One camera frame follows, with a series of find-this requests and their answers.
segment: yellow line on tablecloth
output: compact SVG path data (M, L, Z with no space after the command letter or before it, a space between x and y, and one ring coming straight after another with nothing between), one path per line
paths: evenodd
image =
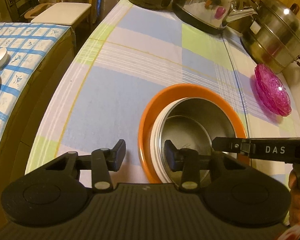
M94 38L91 38L91 39L92 39L92 40L95 40L95 41L103 41L103 40L94 39ZM214 78L214 77L211 77L211 76L209 76L209 75L207 75L207 74L204 74L204 73L202 73L202 72L200 72L200 71L197 71L197 70L192 69L192 68L190 68L190 67L188 67L188 66L182 65L182 64L180 64L180 63L174 62L174 61L172 61L172 60L170 60L170 59L167 59L167 58L164 58L164 57L160 57L160 56L157 56L157 55L155 55L155 54L149 53L149 52L147 52L147 51L143 51L143 50L140 50L140 49L135 49L135 48L132 48L132 47L129 47L129 46L125 46L125 45L122 45L122 44L119 44L119 43L115 43L115 42L112 42L112 41L104 41L104 42L107 42L107 43L110 43L110 44L114 44L114 45L118 45L118 46L121 46L121 47L124 47L124 48L127 48L127 49L133 49L133 50L142 52L142 53L144 53L144 54L148 54L148 55L157 57L157 58L159 58L159 59L163 59L163 60L169 61L169 62L171 62L171 63L173 63L173 64L176 64L176 65L179 65L179 66L181 66L181 67L187 68L187 69L189 69L189 70L191 70L191 71L193 71L193 72L196 72L196 73L198 73L198 74L202 74L203 76L206 76L206 77L210 78L211 80L214 80L214 81L217 81L217 82L221 82L221 83L223 83L224 85L227 85L227 86L229 86L229 87L231 87L231 88L234 88L234 89L236 88L235 86L231 86L231 85L229 85L228 83L223 82L222 80L219 80L219 79L216 79L216 78Z
M128 11L130 11L131 8L132 8L132 7L130 7L130 8L122 15L122 17L119 19L118 22L120 22L120 21L122 20L122 18L125 17L125 15L128 13ZM75 105L75 103L76 103L76 101L77 101L77 99L78 99L78 96L79 96L79 94L80 94L80 92L81 92L81 90L82 90L82 87L83 87L84 83L86 82L86 79L87 79L87 77L88 77L88 75L89 75L89 73L90 73L90 70L91 70L91 68L92 68L92 66L93 66L93 64L94 64L94 62L95 62L95 60L96 60L97 57L99 56L99 53L100 53L100 51L101 51L103 45L106 43L107 38L109 37L109 35L112 33L113 30L114 30L114 28L107 34L105 40L98 40L98 41L103 41L103 43L102 43L102 45L100 46L100 49L99 49L98 53L97 53L96 56L94 57L94 59L93 59L91 65L90 65L90 67L89 67L89 69L88 69L86 75L84 76L84 78L83 78L83 80L82 80L82 83L81 83L81 85L80 85L80 87L79 87L79 90L78 90L77 94L75 95L74 101L73 101L72 106L71 106L71 108L70 108L69 114L68 114L68 116L67 116L66 122L65 122L65 124L64 124L64 126L63 126L63 129L62 129L62 132L61 132L61 135L60 135L58 144L57 144L56 153L55 153L55 155L54 155L55 158L57 157L57 154L58 154L58 151L59 151L59 148L60 148L60 144L61 144L63 135L65 134L66 127L67 127L67 125L68 125L68 122L69 122L70 116L71 116L71 114L72 114L74 105Z

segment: pink bowl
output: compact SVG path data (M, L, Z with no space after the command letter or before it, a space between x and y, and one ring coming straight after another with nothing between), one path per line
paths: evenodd
M291 113L290 97L280 79L264 64L254 70L257 93L264 105L281 116Z

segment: ribbed black surface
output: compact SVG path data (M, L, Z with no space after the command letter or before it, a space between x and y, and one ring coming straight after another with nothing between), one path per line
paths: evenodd
M120 184L95 195L76 218L48 228L9 223L0 240L274 240L282 224L239 228L227 224L202 205L196 195L176 191L172 184Z

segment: chair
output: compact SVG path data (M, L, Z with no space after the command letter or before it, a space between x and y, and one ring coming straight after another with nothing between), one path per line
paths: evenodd
M32 23L53 23L59 25L68 25L76 28L80 22L89 16L90 30L92 31L93 10L92 3L94 0L89 0L89 3L57 3L40 13L37 17L31 20Z

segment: screw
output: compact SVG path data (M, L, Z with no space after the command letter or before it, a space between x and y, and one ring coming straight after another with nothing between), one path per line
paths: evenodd
M109 182L106 182L106 181L99 181L97 183L94 184L94 187L96 189L108 189L110 188L110 183Z
M195 183L194 181L186 181L181 184L181 187L183 187L184 189L195 189L197 188L197 186L198 184Z

